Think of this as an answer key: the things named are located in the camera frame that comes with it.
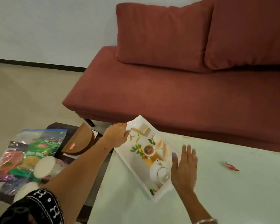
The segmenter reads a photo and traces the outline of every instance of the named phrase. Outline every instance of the white table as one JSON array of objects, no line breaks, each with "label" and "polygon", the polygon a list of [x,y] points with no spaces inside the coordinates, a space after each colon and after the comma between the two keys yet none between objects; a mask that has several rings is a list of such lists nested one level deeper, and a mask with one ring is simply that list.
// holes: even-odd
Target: white table
[{"label": "white table", "polygon": [[[198,156],[195,192],[207,211],[226,224],[280,224],[280,153],[162,133]],[[240,172],[223,165],[228,162]],[[190,223],[175,190],[157,203],[113,152],[88,224]]]}]

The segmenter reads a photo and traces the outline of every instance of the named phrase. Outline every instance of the beige floor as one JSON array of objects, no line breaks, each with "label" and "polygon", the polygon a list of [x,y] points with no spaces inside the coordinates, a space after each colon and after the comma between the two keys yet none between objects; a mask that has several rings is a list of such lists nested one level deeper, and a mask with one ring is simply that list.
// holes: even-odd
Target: beige floor
[{"label": "beige floor", "polygon": [[[43,129],[54,122],[79,126],[82,120],[66,109],[62,101],[81,75],[0,64],[0,156],[22,129]],[[107,123],[95,124],[101,133],[108,126]],[[0,215],[7,207],[0,202]]]}]

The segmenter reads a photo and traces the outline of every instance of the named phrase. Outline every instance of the red cushion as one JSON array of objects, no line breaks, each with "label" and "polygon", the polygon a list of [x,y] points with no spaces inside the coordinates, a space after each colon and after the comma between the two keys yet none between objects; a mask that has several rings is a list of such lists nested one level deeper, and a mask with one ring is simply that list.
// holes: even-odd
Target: red cushion
[{"label": "red cushion", "polygon": [[210,72],[203,63],[213,0],[164,7],[121,3],[116,7],[117,59],[195,72]]},{"label": "red cushion", "polygon": [[123,64],[115,53],[99,51],[67,108],[108,122],[142,115],[162,131],[280,151],[280,71],[196,74]]},{"label": "red cushion", "polygon": [[280,64],[280,0],[216,0],[205,64]]}]

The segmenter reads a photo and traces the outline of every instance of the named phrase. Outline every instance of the black sleeve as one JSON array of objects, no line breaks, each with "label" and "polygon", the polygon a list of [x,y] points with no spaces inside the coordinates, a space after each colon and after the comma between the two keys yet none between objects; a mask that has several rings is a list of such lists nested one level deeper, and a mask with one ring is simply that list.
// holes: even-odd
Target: black sleeve
[{"label": "black sleeve", "polygon": [[0,217],[0,224],[64,224],[63,213],[54,194],[46,189],[30,192],[12,204]]}]

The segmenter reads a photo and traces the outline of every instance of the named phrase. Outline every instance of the bracelet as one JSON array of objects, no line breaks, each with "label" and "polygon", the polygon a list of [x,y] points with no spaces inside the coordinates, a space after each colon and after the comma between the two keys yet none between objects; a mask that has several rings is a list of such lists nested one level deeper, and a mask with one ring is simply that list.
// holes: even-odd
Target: bracelet
[{"label": "bracelet", "polygon": [[196,222],[194,224],[202,224],[202,223],[208,223],[208,222],[215,222],[216,224],[218,224],[218,220],[217,219],[202,219],[199,222]]}]

